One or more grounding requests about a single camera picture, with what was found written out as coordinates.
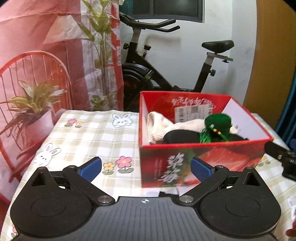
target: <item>exercise bike seat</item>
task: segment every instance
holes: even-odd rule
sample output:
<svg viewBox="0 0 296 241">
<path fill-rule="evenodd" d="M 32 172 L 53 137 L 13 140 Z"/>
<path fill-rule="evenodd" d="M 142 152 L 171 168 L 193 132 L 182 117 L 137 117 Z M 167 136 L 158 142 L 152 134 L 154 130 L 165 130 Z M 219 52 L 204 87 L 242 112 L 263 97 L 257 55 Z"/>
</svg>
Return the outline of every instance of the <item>exercise bike seat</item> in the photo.
<svg viewBox="0 0 296 241">
<path fill-rule="evenodd" d="M 234 42 L 232 40 L 205 42 L 205 43 L 202 43 L 202 47 L 210 51 L 213 51 L 215 53 L 223 53 L 233 48 Z"/>
</svg>

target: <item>cardboard box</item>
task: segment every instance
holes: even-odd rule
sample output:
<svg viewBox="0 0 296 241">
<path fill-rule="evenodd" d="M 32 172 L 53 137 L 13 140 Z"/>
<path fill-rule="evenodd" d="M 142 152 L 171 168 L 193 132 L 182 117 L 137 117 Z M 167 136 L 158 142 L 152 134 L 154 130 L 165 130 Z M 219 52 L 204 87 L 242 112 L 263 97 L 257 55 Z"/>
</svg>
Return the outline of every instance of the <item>cardboard box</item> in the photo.
<svg viewBox="0 0 296 241">
<path fill-rule="evenodd" d="M 209 104 L 212 113 L 231 117 L 239 135 L 249 141 L 196 144 L 150 144 L 147 116 L 151 111 L 163 114 L 175 123 L 175 108 Z M 264 155 L 264 145 L 273 140 L 251 113 L 228 95 L 193 92 L 143 91 L 140 94 L 139 150 L 142 187 L 165 187 L 198 184 L 190 171 L 190 162 L 198 156 L 212 166 L 224 165 L 231 171 L 257 166 Z M 177 173 L 168 171 L 175 166 Z"/>
</svg>

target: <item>wooden door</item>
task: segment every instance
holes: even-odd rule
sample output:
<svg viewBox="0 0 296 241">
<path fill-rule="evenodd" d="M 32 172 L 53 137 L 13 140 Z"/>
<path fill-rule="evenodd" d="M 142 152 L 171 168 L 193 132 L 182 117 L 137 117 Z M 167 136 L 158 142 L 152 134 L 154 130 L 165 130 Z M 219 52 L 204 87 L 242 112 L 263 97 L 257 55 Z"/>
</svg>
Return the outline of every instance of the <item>wooden door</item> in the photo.
<svg viewBox="0 0 296 241">
<path fill-rule="evenodd" d="M 257 40 L 244 106 L 274 128 L 296 64 L 296 14 L 281 0 L 257 0 Z"/>
</svg>

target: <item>window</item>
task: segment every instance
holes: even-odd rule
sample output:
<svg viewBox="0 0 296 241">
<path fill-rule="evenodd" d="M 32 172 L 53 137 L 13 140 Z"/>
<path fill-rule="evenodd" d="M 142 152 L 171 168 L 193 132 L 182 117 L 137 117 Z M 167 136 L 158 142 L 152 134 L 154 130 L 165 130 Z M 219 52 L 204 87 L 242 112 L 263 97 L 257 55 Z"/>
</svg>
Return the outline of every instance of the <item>window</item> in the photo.
<svg viewBox="0 0 296 241">
<path fill-rule="evenodd" d="M 120 11 L 135 19 L 179 19 L 202 22 L 203 0 L 125 0 Z"/>
</svg>

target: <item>tablecloth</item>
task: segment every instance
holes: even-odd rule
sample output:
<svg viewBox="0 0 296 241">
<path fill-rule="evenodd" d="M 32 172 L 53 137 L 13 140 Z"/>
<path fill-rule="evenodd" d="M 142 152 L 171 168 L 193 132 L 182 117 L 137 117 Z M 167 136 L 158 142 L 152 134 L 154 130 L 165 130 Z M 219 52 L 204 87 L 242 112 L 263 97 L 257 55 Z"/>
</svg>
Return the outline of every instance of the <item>tablecloth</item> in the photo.
<svg viewBox="0 0 296 241">
<path fill-rule="evenodd" d="M 254 114 L 254 117 L 274 137 L 275 143 L 287 148 L 259 115 Z M 94 156 L 99 156 L 103 165 L 102 172 L 92 184 L 116 200 L 119 196 L 157 196 L 159 191 L 182 195 L 191 189 L 193 186 L 141 188 L 138 122 L 139 114 L 132 112 L 66 111 L 37 151 L 12 203 L 37 167 L 46 166 L 49 171 L 58 171 L 69 165 L 80 166 Z M 284 233 L 292 225 L 291 210 L 296 207 L 296 183 L 283 178 L 281 163 L 266 154 L 256 169 L 281 206 L 282 217 L 274 234 L 280 241 L 286 241 L 288 237 Z M 1 231 L 1 241 L 9 241 L 16 235 L 9 212 L 10 207 Z"/>
</svg>

